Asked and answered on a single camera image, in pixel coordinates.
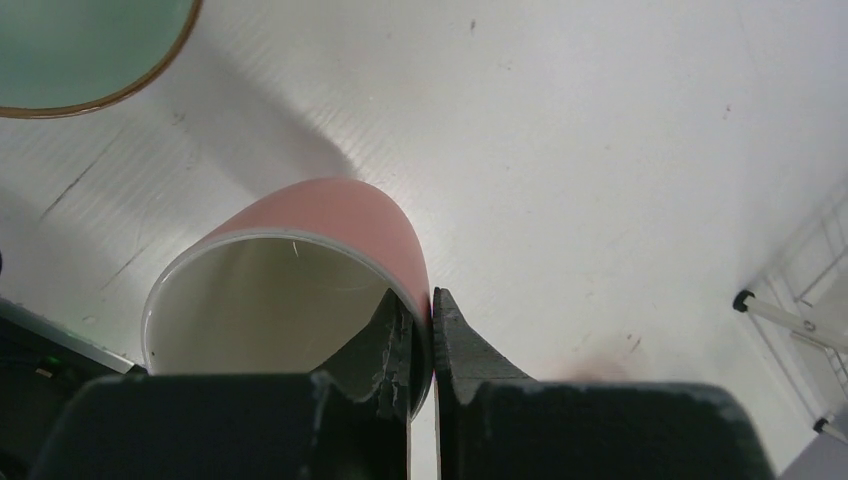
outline white table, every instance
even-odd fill
[[[355,175],[542,379],[686,380],[778,470],[812,420],[730,309],[848,174],[840,0],[209,0],[153,86],[0,121],[0,295],[140,361],[147,291],[260,196]],[[436,471],[432,404],[413,472]]]

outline cup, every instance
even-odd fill
[[[0,0],[0,116],[76,115],[152,82],[202,0]]]
[[[168,265],[144,307],[144,360],[154,375],[308,372],[368,324],[387,289],[415,320],[417,412],[432,358],[429,280],[412,225],[366,183],[300,182]]]

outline wire rack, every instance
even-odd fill
[[[813,305],[840,275],[848,275],[848,181],[792,236],[751,290],[757,298],[809,320]],[[811,421],[848,406],[848,354],[823,345],[817,345],[823,355],[805,352],[788,329],[751,318]]]

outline pink cup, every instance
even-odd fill
[[[297,183],[168,265],[144,307],[142,352],[152,374],[307,372],[368,323],[389,288],[415,317],[430,372],[430,285],[409,219],[366,183]],[[429,381],[413,388],[415,411]]]

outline dish rack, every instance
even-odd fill
[[[734,300],[746,312],[819,433],[848,408],[848,182]]]

